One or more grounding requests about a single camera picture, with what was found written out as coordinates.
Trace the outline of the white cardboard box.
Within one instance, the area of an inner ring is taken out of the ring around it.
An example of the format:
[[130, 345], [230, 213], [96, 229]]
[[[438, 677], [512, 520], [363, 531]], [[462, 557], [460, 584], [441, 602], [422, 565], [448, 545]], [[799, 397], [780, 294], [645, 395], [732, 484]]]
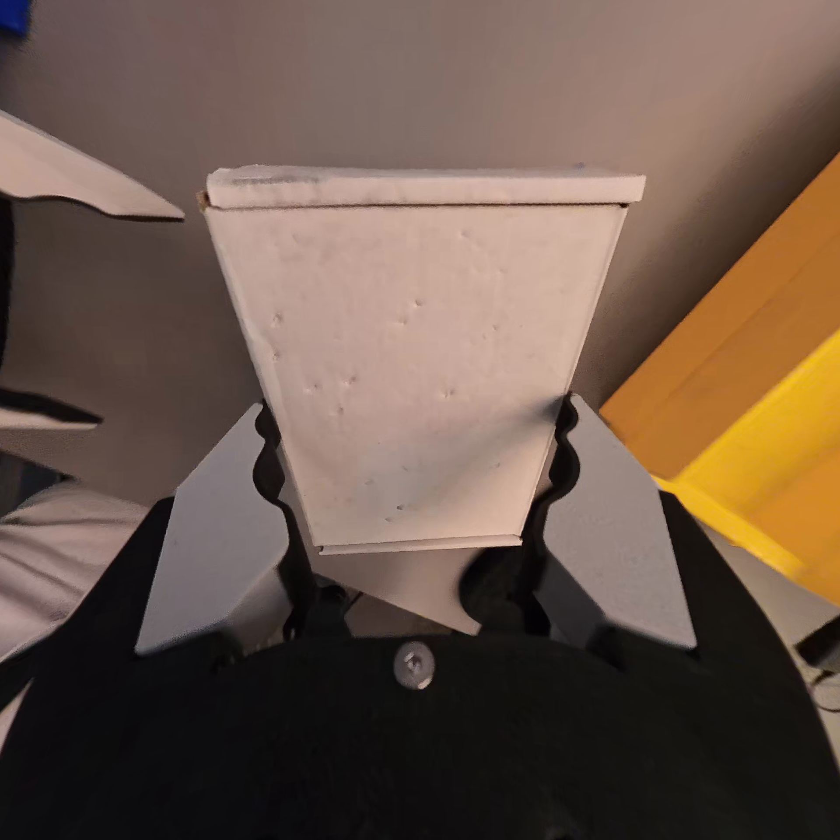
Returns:
[[466, 634], [516, 547], [646, 177], [250, 164], [204, 218], [324, 575]]

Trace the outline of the yellow plastic bin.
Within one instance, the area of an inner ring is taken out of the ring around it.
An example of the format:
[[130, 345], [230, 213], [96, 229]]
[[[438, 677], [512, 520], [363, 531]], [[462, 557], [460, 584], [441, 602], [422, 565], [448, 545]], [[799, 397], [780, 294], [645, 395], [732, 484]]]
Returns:
[[838, 156], [601, 415], [696, 518], [838, 605]]

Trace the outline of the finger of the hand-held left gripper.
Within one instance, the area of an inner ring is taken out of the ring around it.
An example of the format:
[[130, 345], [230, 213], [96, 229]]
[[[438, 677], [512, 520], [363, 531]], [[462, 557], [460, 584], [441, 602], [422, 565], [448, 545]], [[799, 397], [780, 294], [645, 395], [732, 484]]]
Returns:
[[102, 418], [44, 395], [1, 389], [1, 430], [91, 431]]
[[119, 219], [181, 222], [183, 210], [133, 178], [1, 112], [1, 194], [66, 201]]

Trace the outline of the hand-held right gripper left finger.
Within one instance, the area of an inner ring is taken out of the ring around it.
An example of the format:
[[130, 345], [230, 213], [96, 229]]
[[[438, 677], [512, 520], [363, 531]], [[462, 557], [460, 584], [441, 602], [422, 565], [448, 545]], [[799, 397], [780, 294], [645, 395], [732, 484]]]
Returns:
[[205, 634], [246, 653], [292, 634], [317, 585], [295, 514], [280, 498], [280, 433], [250, 407], [175, 492], [135, 652]]

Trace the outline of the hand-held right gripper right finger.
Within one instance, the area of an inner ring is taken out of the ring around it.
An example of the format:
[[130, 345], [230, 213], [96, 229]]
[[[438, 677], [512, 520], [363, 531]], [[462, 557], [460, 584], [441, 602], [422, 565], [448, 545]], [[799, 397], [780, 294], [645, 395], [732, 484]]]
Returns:
[[563, 400], [535, 517], [534, 596], [553, 635], [592, 648], [610, 631], [691, 650], [697, 635], [656, 483], [597, 412]]

